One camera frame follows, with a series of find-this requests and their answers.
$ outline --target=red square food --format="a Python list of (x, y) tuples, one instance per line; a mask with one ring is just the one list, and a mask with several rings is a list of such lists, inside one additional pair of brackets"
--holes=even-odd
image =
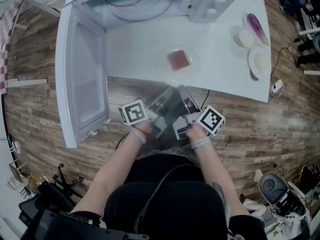
[(175, 50), (167, 55), (173, 71), (181, 70), (190, 65), (184, 50)]

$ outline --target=black shirt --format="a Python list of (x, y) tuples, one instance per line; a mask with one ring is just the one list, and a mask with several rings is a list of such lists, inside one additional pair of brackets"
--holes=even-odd
[[(108, 198), (103, 221), (109, 229), (134, 232), (138, 214), (160, 180), (172, 168), (192, 163), (182, 156), (158, 154), (134, 162), (121, 187)], [(79, 211), (75, 214), (98, 221), (100, 216)], [(252, 216), (230, 218), (229, 230), (246, 240), (266, 240), (264, 223)], [(150, 202), (139, 234), (150, 239), (227, 239), (224, 206), (218, 192), (205, 184), (196, 166), (173, 171)]]

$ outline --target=microwave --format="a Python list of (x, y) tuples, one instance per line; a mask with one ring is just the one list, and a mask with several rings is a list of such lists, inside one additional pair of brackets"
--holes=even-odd
[(66, 0), (55, 54), (56, 96), (66, 146), (76, 148), (78, 142), (96, 135), (111, 120), (107, 59), (113, 44), (108, 43), (109, 31), (176, 16), (188, 16), (197, 24), (212, 23), (234, 1)]

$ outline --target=wooden floor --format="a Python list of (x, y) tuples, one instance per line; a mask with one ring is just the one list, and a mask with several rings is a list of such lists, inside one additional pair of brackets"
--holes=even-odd
[[(272, 65), (281, 47), (298, 36), (296, 23), (279, 11), (277, 0), (265, 0), (271, 35)], [(20, 24), (29, 25), (25, 32), (15, 30), (9, 54), (9, 73), (20, 65), (41, 65), (55, 61), (58, 20), (36, 8), (19, 17)], [(285, 161), (285, 175), (297, 181), (303, 163), (312, 164), (320, 154), (320, 84), (319, 77), (303, 75), (294, 58), (279, 60), (273, 80), (282, 79), (285, 90), (280, 98), (271, 95), (268, 103), (211, 91), (206, 105), (211, 105), (226, 117), (226, 125), (213, 140), (213, 145), (231, 174), (239, 194), (260, 199), (253, 181), (255, 170), (275, 171), (273, 164)], [(317, 70), (318, 65), (303, 69)], [(95, 174), (110, 157), (119, 139), (128, 131), (121, 125), (117, 107), (136, 97), (147, 98), (163, 88), (162, 84), (128, 79), (108, 79), (112, 124), (103, 127), (97, 136), (89, 137), (77, 149), (65, 148), (56, 99), (55, 66), (37, 69), (22, 67), (14, 75), (19, 79), (48, 78), (48, 84), (28, 88), (13, 88), (5, 95), (5, 113), (9, 132), (22, 147), (28, 168), (49, 179), (60, 163), (67, 179), (84, 177), (85, 193)], [(198, 104), (207, 90), (189, 88)]]

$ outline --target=checkered tablecloth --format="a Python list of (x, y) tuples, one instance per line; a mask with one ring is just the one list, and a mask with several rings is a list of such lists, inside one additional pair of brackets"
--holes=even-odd
[(1, 18), (2, 29), (0, 29), (0, 40), (2, 46), (0, 53), (0, 95), (5, 94), (8, 90), (8, 54), (10, 51), (10, 41), (23, 1), (24, 0), (14, 0)]

